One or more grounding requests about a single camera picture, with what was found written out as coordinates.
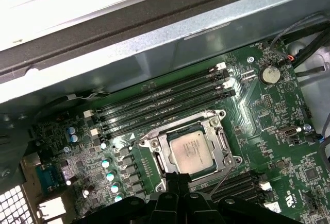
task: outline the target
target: cpu socket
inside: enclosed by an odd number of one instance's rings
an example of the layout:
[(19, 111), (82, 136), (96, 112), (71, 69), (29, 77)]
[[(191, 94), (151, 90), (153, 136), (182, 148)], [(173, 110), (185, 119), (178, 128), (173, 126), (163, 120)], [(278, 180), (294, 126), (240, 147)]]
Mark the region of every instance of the cpu socket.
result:
[[(161, 176), (177, 172), (189, 174), (192, 181), (215, 173), (220, 177), (242, 162), (228, 145), (221, 126), (225, 116), (224, 110), (188, 116), (151, 130), (139, 146), (150, 149)], [(165, 189), (164, 181), (160, 185)]]

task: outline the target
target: green circuit board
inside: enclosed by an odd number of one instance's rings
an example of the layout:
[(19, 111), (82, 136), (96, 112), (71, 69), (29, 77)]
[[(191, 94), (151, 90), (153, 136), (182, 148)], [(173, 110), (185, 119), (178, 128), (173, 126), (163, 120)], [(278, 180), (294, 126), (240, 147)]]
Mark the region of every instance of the green circuit board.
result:
[[(118, 193), (110, 190), (114, 182), (119, 183), (122, 196), (146, 198), (156, 192), (161, 175), (150, 150), (136, 142), (155, 127), (204, 110), (221, 109), (226, 111), (221, 124), (232, 153), (243, 158), (229, 179), (251, 171), (265, 174), (272, 191), (263, 196), (263, 202), (273, 203), (272, 210), (276, 208), (302, 223), (328, 223), (329, 174), (317, 154), (319, 143), (311, 139), (315, 131), (293, 67), (281, 64), (282, 60), (256, 43), (70, 109), (37, 125), (40, 159), (58, 173), (56, 184), (48, 184), (46, 191), (65, 186), (66, 179), (77, 176), (75, 205), (80, 217), (115, 202)], [(210, 70), (222, 62), (230, 74), (226, 80)], [(260, 80), (260, 72), (270, 66), (280, 72), (275, 84)], [(84, 115), (86, 111), (92, 113), (90, 117)], [(305, 124), (311, 129), (304, 130)], [(292, 126), (298, 130), (294, 136), (279, 132)], [(70, 140), (69, 127), (75, 128), (77, 142)], [(98, 131), (98, 138), (91, 130)], [(101, 149), (100, 142), (104, 141), (107, 147)], [(127, 156), (132, 161), (124, 161)], [(110, 166), (103, 168), (106, 158)], [(128, 165), (134, 165), (138, 184), (130, 181)], [(109, 182), (106, 175), (111, 171), (117, 174)], [(210, 178), (192, 190), (202, 191), (219, 180)], [(84, 198), (81, 191), (88, 185), (95, 190)]]

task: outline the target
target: motherboard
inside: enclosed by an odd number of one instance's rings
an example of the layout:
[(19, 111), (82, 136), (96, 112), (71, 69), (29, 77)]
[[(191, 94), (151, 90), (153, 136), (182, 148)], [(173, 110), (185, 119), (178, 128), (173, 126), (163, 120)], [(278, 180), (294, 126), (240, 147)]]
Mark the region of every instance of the motherboard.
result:
[(214, 202), (237, 196), (302, 223), (330, 220), (311, 113), (290, 62), (263, 43), (89, 101), (35, 134), (43, 193), (72, 187), (77, 218), (148, 200), (176, 171)]

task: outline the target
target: wire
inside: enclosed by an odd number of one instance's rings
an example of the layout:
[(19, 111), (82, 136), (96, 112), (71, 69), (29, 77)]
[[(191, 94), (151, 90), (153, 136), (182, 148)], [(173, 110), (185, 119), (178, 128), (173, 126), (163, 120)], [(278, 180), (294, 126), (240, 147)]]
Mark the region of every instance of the wire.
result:
[(296, 56), (292, 63), (294, 68), (305, 62), (311, 55), (313, 55), (322, 45), (330, 42), (330, 27), (320, 33), (312, 42), (310, 42), (304, 49), (302, 49)]
[(90, 95), (87, 96), (87, 97), (78, 97), (78, 98), (80, 98), (80, 99), (92, 99), (92, 98), (94, 98), (96, 95), (98, 95), (98, 93), (92, 93), (92, 94), (90, 94)]
[(228, 175), (230, 174), (230, 172), (234, 169), (234, 166), (232, 166), (229, 171), (227, 172), (227, 174), (225, 175), (225, 177), (223, 177), (223, 179), (214, 187), (214, 189), (210, 192), (210, 196), (212, 196), (217, 189), (220, 187), (220, 185), (223, 183), (223, 181), (226, 180), (226, 178), (228, 177)]
[(330, 124), (330, 113), (329, 113), (328, 117), (326, 118), (326, 121), (325, 121), (325, 123), (323, 125), (323, 129), (322, 129), (322, 132), (321, 132), (321, 135), (323, 137), (325, 137), (325, 133), (326, 133), (326, 130), (327, 130), (329, 124)]
[(324, 71), (325, 71), (324, 66), (320, 66), (320, 67), (312, 68), (307, 71), (296, 72), (295, 75), (297, 77), (304, 77), (304, 76), (310, 76), (310, 75), (317, 74), (317, 73), (324, 72)]
[(330, 136), (327, 137), (324, 142), (322, 142), (320, 144), (320, 147), (319, 147), (319, 155), (322, 159), (322, 161), (324, 162), (324, 165), (326, 166), (326, 168), (328, 169), (328, 171), (330, 172), (330, 163), (329, 163), (329, 160), (328, 160), (328, 157), (325, 153), (325, 148), (327, 145), (330, 144)]
[(282, 32), (280, 32), (271, 42), (270, 44), (270, 50), (275, 52), (276, 54), (283, 56), (285, 58), (288, 58), (288, 54), (284, 53), (282, 51), (279, 51), (275, 48), (275, 44), (276, 42), (283, 36), (285, 35), (287, 32), (291, 31), (292, 29), (294, 29), (295, 27), (299, 26), (300, 24), (310, 20), (311, 18), (314, 18), (316, 16), (323, 16), (323, 17), (327, 17), (326, 14), (324, 14), (323, 12), (317, 12), (317, 13), (313, 13), (310, 14), (302, 19), (300, 19), (299, 21), (293, 23), (291, 26), (287, 27), (286, 29), (284, 29)]

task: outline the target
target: mounting screw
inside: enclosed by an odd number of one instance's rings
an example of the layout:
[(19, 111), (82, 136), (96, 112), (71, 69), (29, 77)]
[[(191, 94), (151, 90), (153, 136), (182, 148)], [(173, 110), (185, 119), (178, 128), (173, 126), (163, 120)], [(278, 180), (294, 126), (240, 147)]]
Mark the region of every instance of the mounting screw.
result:
[(303, 129), (304, 129), (304, 131), (310, 131), (310, 130), (311, 130), (311, 125), (309, 125), (309, 124), (304, 124)]
[(198, 198), (199, 196), (198, 196), (198, 194), (196, 194), (196, 193), (192, 193), (192, 194), (190, 194), (190, 197), (193, 198), (193, 199), (196, 199), (196, 198)]
[(234, 203), (235, 203), (235, 201), (232, 200), (231, 198), (227, 198), (227, 199), (225, 200), (225, 202), (228, 203), (228, 204), (234, 204)]
[(248, 63), (253, 63), (254, 62), (254, 57), (248, 57), (247, 59)]
[(159, 145), (159, 142), (158, 142), (157, 140), (152, 140), (152, 141), (151, 141), (151, 146), (152, 146), (153, 148), (158, 147), (158, 145)]
[(226, 157), (224, 161), (225, 161), (225, 164), (227, 164), (227, 165), (230, 165), (232, 163), (232, 160), (230, 157)]
[(211, 118), (210, 124), (211, 126), (217, 126), (219, 124), (219, 121), (217, 118)]

